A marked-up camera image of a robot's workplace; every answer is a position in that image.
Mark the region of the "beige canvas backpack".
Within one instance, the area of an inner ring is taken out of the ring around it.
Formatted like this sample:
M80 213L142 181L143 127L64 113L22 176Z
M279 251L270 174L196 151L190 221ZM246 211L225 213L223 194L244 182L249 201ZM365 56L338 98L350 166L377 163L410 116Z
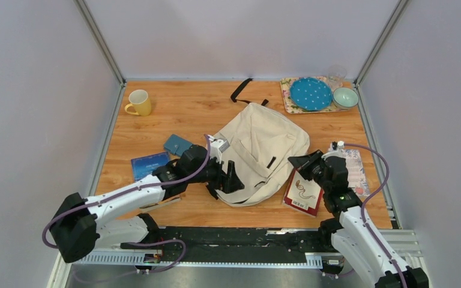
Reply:
M231 194L217 191L219 200L229 206L252 206L269 199L292 173L288 158L305 155L310 146L309 134L268 103L266 98L260 104L246 101L246 107L213 135L229 142L221 161L234 161L245 185Z

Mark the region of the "blue sunset cover book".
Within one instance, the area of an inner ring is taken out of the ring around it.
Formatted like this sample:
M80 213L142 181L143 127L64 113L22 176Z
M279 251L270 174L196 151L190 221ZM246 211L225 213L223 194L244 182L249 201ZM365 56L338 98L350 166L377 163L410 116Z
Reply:
M164 166L169 161L170 155L168 152L131 159L131 169L134 181L139 181L147 175L152 174L155 169Z

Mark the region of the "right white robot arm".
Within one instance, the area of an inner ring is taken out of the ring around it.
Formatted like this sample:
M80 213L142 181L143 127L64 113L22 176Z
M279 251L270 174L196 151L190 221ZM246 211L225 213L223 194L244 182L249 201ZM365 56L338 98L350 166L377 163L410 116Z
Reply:
M346 159L338 150L289 157L303 179L323 190L325 207L333 217L321 222L318 243L337 250L369 287L428 287L422 268L413 268L373 225L364 203L348 182Z

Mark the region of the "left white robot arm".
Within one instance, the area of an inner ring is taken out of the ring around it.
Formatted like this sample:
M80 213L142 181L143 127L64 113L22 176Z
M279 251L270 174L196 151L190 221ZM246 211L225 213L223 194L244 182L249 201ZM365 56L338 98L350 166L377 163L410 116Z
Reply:
M217 158L182 156L159 166L141 180L110 193L83 198L79 193L67 196L44 229L53 242L47 246L58 249L66 263L87 256L109 235L108 224L141 206L155 204L187 189L188 184L206 183L211 192L231 194L244 189L235 163L227 168Z

